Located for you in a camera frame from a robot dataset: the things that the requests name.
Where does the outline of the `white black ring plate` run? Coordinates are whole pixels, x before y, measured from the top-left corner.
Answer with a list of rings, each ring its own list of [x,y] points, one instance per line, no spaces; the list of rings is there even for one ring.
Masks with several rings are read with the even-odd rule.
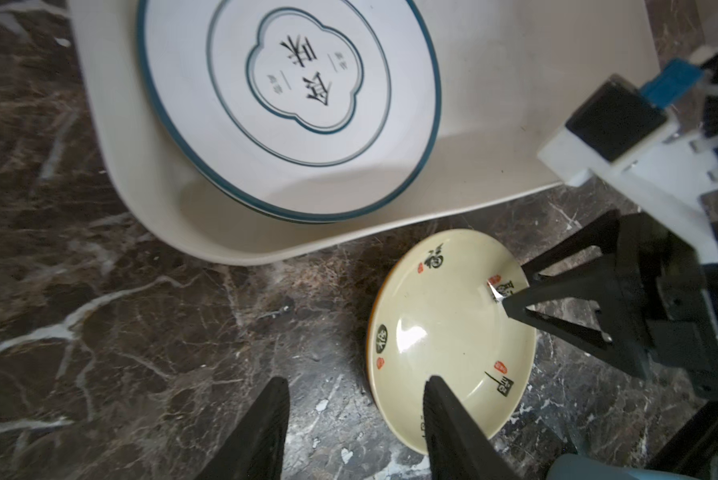
[[[410,187],[436,142],[439,66],[411,1],[142,1],[136,44],[175,145],[273,218],[374,212]]]

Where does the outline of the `blue mug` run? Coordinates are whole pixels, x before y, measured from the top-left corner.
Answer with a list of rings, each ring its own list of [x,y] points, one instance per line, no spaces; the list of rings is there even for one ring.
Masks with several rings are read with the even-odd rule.
[[[695,480],[694,477],[657,470],[614,467],[580,455],[564,454],[546,474],[547,480]]]

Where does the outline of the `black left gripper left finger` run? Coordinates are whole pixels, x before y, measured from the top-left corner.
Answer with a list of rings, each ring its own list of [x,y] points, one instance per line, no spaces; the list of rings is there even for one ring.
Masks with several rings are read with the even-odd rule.
[[[280,479],[289,416],[288,382],[274,377],[196,479]]]

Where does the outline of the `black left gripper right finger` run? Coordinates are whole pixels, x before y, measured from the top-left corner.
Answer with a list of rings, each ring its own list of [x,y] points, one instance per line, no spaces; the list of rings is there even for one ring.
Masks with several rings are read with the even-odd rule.
[[[440,376],[425,384],[423,414],[433,480],[518,478]]]

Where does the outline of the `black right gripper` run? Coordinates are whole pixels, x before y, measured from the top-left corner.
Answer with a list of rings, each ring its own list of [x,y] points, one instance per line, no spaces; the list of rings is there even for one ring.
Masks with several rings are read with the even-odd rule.
[[[615,258],[541,274],[589,247]],[[718,263],[702,263],[656,220],[607,211],[522,269],[530,286],[502,301],[510,318],[635,378],[647,376],[648,354],[684,370],[697,396],[718,402]]]

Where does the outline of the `yellow plate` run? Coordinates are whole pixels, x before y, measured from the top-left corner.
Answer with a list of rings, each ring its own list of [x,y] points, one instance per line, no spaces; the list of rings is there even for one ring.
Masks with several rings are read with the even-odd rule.
[[[494,296],[527,286],[511,252],[474,230],[436,233],[397,262],[372,308],[366,365],[373,399],[403,444],[427,452],[423,395],[432,376],[486,437],[510,419],[529,381],[536,331]]]

